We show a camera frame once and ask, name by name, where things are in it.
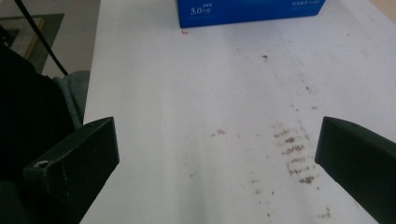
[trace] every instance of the floor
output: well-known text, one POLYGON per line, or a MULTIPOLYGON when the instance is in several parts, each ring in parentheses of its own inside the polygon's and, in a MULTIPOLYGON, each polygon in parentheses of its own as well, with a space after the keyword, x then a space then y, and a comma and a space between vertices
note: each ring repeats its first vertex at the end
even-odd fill
MULTIPOLYGON (((31 15, 64 13, 52 50, 68 73, 91 70, 100 0, 23 1, 31 15)), ((22 16, 14 0, 0 0, 0 18, 22 16)), ((64 75, 48 57, 43 75, 64 75)))

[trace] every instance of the tiled floor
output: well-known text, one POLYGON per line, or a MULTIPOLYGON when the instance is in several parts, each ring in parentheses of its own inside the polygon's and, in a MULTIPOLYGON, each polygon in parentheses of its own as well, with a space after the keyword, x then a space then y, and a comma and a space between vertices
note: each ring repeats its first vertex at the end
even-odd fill
MULTIPOLYGON (((23 3, 31 15, 64 13, 52 50, 68 73, 91 70, 100 0, 29 0, 23 3)), ((22 16, 14 0, 0 0, 0 18, 14 16, 22 16)), ((63 76, 50 56, 42 74, 63 76)))

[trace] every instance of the white table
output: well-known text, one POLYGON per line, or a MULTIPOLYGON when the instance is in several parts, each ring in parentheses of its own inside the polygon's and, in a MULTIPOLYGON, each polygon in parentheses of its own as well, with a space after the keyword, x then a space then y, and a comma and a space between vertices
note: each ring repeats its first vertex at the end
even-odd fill
POLYGON ((115 117, 120 165, 81 223, 375 223, 313 158, 323 116, 395 140, 395 111, 367 0, 183 31, 175 0, 102 0, 85 122, 115 117))

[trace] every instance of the gray fabric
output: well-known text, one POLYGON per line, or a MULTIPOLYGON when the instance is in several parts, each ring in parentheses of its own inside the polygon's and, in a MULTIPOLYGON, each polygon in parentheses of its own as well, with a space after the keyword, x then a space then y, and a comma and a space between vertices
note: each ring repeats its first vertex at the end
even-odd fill
POLYGON ((55 77, 53 81, 64 94, 75 128, 81 127, 84 120, 90 71, 77 71, 64 78, 55 77))

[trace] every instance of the blue box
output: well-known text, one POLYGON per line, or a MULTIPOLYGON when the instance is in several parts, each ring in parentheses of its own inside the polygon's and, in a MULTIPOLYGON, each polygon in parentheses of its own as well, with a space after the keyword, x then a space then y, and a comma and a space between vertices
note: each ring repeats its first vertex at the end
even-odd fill
POLYGON ((181 28, 318 15, 325 0, 177 0, 181 28))

